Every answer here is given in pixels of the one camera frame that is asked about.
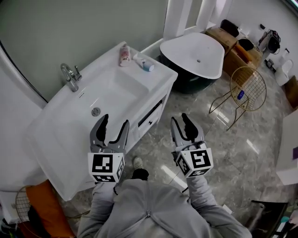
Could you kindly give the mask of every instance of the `person's left arm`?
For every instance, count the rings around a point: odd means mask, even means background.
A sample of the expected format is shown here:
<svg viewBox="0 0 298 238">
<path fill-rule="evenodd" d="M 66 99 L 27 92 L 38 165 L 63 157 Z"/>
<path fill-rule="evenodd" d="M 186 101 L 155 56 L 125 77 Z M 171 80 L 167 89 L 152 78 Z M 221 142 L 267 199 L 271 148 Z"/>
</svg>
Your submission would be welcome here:
<svg viewBox="0 0 298 238">
<path fill-rule="evenodd" d="M 93 190 L 90 213 L 81 217 L 78 238 L 93 238 L 113 209 L 115 183 L 99 183 Z"/>
</svg>

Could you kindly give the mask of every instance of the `freestanding bathtub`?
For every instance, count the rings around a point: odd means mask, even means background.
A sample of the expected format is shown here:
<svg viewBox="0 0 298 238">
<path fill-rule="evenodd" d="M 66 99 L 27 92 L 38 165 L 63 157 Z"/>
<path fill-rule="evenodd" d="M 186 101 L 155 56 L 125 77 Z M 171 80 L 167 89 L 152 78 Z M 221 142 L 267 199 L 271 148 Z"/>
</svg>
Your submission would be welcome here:
<svg viewBox="0 0 298 238">
<path fill-rule="evenodd" d="M 224 48 L 212 37 L 190 33 L 160 45 L 161 63 L 178 73 L 173 88 L 182 93 L 204 90 L 221 75 Z"/>
</svg>

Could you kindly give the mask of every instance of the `white sneaker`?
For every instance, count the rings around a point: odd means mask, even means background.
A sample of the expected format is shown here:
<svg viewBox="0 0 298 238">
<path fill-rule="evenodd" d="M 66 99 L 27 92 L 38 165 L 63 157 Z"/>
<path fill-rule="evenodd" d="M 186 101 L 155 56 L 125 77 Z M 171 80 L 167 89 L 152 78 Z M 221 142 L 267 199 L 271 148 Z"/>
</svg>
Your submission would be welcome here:
<svg viewBox="0 0 298 238">
<path fill-rule="evenodd" d="M 133 165 L 134 165 L 135 170 L 136 170 L 136 169 L 143 169 L 143 168 L 144 168 L 144 167 L 143 167 L 143 161 L 142 161 L 142 159 L 141 159 L 140 157 L 138 157 L 138 156 L 134 157 L 132 163 L 133 163 Z"/>
</svg>

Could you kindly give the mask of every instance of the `gray hoodie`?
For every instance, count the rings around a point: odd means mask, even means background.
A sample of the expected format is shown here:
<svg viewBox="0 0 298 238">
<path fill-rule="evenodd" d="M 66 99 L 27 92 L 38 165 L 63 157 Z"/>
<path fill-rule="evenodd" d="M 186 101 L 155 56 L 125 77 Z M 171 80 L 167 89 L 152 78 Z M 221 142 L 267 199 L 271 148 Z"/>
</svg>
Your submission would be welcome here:
<svg viewBox="0 0 298 238">
<path fill-rule="evenodd" d="M 128 179 L 93 190 L 91 211 L 81 218 L 78 238 L 251 238 L 211 194 L 204 176 L 187 179 L 190 199 L 177 188 Z"/>
</svg>

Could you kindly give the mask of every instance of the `chrome faucet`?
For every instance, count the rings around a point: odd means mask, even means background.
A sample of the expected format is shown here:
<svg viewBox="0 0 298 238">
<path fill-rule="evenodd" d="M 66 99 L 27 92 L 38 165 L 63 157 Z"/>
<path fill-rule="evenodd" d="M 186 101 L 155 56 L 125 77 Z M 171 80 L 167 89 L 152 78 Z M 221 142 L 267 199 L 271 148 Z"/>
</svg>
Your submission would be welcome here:
<svg viewBox="0 0 298 238">
<path fill-rule="evenodd" d="M 70 88 L 70 90 L 73 92 L 78 91 L 79 87 L 77 85 L 77 81 L 79 81 L 82 78 L 82 76 L 79 73 L 78 67 L 74 66 L 76 74 L 74 74 L 72 69 L 67 64 L 62 63 L 60 65 L 60 68 L 66 78 L 67 85 Z"/>
</svg>

